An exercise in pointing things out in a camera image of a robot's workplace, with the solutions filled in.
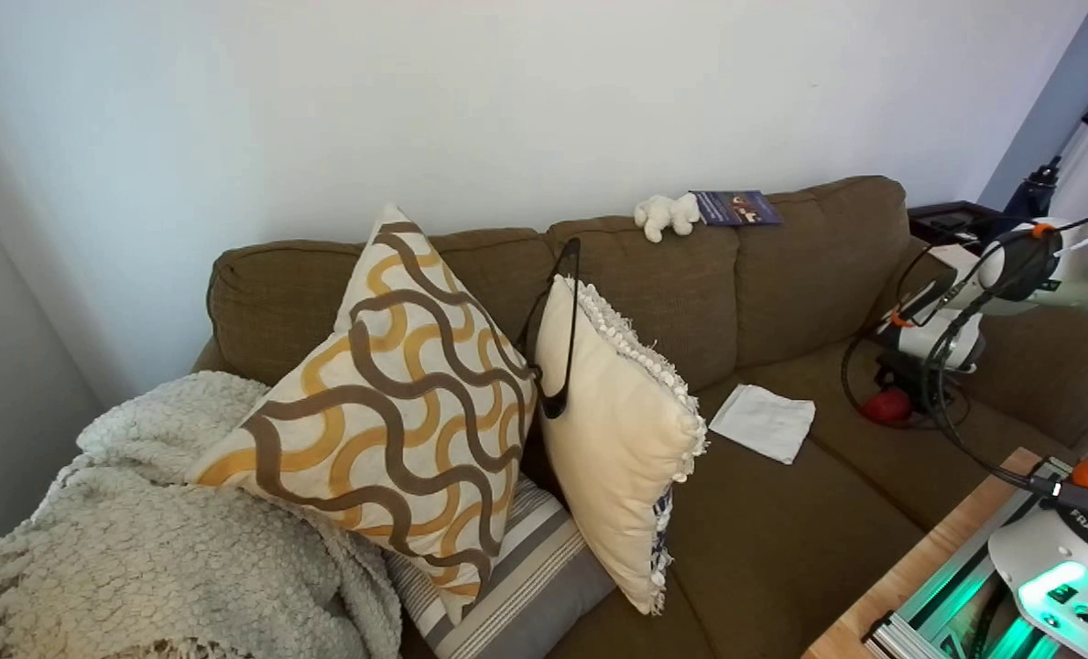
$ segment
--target small stuffed toy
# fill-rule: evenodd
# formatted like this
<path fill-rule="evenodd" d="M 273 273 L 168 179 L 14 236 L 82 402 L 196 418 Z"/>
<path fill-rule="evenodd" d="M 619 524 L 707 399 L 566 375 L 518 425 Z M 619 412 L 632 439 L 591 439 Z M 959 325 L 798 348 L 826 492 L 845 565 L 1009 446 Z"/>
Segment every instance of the small stuffed toy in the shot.
<path fill-rule="evenodd" d="M 633 221 L 650 243 L 663 243 L 668 229 L 674 229 L 677 236 L 693 236 L 693 224 L 701 224 L 701 207 L 695 207 L 695 193 L 682 193 L 682 197 L 656 193 L 633 208 Z"/>

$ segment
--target white paper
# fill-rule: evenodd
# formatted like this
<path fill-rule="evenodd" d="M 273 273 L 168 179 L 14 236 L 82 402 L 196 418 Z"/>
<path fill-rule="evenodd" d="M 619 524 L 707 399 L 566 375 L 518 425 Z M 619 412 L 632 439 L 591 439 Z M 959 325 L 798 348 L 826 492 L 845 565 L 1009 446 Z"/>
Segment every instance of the white paper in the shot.
<path fill-rule="evenodd" d="M 760 385 L 735 385 L 711 432 L 793 467 L 815 423 L 809 399 L 785 399 Z"/>

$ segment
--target throw pillow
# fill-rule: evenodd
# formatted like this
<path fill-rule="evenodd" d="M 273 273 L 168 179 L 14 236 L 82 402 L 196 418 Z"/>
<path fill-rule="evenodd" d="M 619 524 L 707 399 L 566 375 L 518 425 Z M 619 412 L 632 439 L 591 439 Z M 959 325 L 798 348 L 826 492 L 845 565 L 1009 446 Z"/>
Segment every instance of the throw pillow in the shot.
<path fill-rule="evenodd" d="M 656 615 L 671 565 L 671 489 L 689 480 L 707 446 L 695 399 L 594 285 L 566 275 L 550 285 L 536 358 L 546 396 L 568 378 L 568 408 L 542 418 L 542 437 L 577 528 L 622 597 Z"/>
<path fill-rule="evenodd" d="M 511 530 L 489 592 L 453 626 L 433 583 L 394 558 L 411 624 L 439 659 L 550 656 L 550 648 L 611 592 L 611 578 L 585 553 L 571 518 L 530 480 L 518 485 Z"/>
<path fill-rule="evenodd" d="M 483 592 L 536 414 L 529 358 L 402 218 L 363 251 L 337 329 L 197 467 L 414 561 L 459 619 Z"/>

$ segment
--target throw blanket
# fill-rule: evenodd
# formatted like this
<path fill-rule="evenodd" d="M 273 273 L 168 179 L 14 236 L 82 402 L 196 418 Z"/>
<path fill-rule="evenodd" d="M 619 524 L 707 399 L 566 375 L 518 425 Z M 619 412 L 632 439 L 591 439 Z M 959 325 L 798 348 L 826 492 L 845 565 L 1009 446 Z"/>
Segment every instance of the throw blanket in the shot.
<path fill-rule="evenodd" d="M 92 423 L 0 539 L 0 656 L 401 656 L 401 597 L 375 546 L 188 485 L 260 396 L 191 375 Z"/>

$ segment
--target brown couch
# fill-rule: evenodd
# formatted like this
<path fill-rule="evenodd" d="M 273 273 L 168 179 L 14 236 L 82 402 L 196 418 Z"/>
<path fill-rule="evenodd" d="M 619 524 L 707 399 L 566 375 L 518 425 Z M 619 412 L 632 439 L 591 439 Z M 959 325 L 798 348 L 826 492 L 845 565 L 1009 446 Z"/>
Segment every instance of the brown couch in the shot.
<path fill-rule="evenodd" d="M 884 176 L 772 193 L 782 229 L 701 229 L 652 246 L 622 221 L 566 221 L 435 237 L 448 265 L 511 336 L 546 290 L 566 237 L 591 279 L 715 414 L 750 382 L 817 402 L 796 467 L 711 439 L 677 489 L 674 567 L 656 619 L 611 592 L 556 656 L 804 656 L 980 480 L 936 432 L 867 425 L 839 385 L 845 345 L 899 298 L 921 252 L 905 190 Z M 214 345 L 202 368 L 280 382 L 326 332 L 358 246 L 285 243 L 224 252 L 214 269 Z M 1088 446 L 1088 312 L 986 319 L 982 375 L 959 437 L 999 463 L 1013 446 L 1072 458 Z M 867 396 L 872 348 L 853 353 Z M 406 630 L 406 656 L 426 644 Z"/>

